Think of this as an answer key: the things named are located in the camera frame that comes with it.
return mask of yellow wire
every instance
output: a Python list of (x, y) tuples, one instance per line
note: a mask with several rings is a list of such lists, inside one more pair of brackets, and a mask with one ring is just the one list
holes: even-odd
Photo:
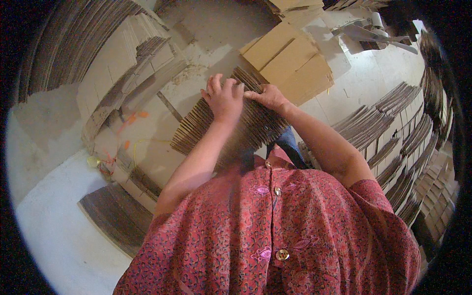
[(170, 140), (159, 140), (159, 139), (140, 139), (138, 140), (137, 142), (135, 142), (134, 144), (134, 147), (133, 147), (133, 162), (135, 163), (135, 168), (137, 168), (136, 166), (136, 145), (138, 143), (142, 143), (142, 142), (145, 142), (145, 141), (157, 141), (157, 142), (160, 142), (160, 143), (170, 143)]

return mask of red patterned shirt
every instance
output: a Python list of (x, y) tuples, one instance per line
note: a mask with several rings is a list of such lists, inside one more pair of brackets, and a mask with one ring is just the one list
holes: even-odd
[(382, 189), (282, 150), (157, 216), (114, 294), (407, 294), (420, 254)]

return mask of woman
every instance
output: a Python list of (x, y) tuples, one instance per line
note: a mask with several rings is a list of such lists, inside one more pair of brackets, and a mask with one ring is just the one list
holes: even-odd
[[(244, 93), (222, 74), (201, 90), (214, 121), (162, 190), (115, 294), (406, 294), (420, 255), (363, 156), (274, 85)], [(278, 112), (323, 171), (282, 149), (211, 178), (243, 96)]]

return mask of gold button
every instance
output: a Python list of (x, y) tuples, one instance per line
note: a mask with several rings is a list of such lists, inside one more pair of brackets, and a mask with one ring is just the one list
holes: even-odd
[(280, 249), (277, 251), (277, 253), (275, 254), (275, 257), (277, 257), (277, 259), (279, 261), (282, 261), (282, 260), (286, 260), (290, 257), (290, 255), (288, 254), (288, 251), (285, 250), (285, 249)]

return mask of concrete floor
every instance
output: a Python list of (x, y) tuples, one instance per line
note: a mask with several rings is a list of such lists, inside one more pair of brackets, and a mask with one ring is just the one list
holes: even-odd
[[(153, 1), (144, 2), (153, 8)], [(364, 13), (329, 12), (323, 20), (334, 27)], [(162, 18), (189, 59), (188, 69), (162, 89), (182, 116), (200, 98), (199, 89), (210, 75), (221, 72), (227, 77), (236, 65), (244, 65), (238, 49), (275, 25), (261, 11), (229, 0), (183, 1)], [(351, 69), (335, 80), (329, 95), (323, 92), (301, 106), (331, 125), (362, 104), (375, 103), (401, 81), (418, 84), (424, 69), (420, 55), (393, 46), (344, 54)], [(106, 185), (97, 171), (86, 166), (87, 154), (81, 150), (76, 88), (67, 85), (37, 93), (26, 105), (11, 111), (7, 141), (10, 190), (30, 251), (58, 292), (111, 294), (130, 259), (97, 232), (76, 204), (86, 193)], [(165, 121), (174, 129), (158, 128), (150, 134), (139, 133), (136, 139), (155, 138), (156, 134), (158, 139), (172, 138), (177, 127), (173, 117), (160, 101), (149, 105), (155, 110), (151, 124), (159, 126)], [(139, 131), (138, 123), (134, 128)], [(136, 162), (142, 165), (152, 155), (166, 155), (164, 169), (159, 164), (144, 167), (159, 184), (167, 181), (183, 158), (169, 156), (168, 149), (162, 144), (144, 144), (136, 151)]]

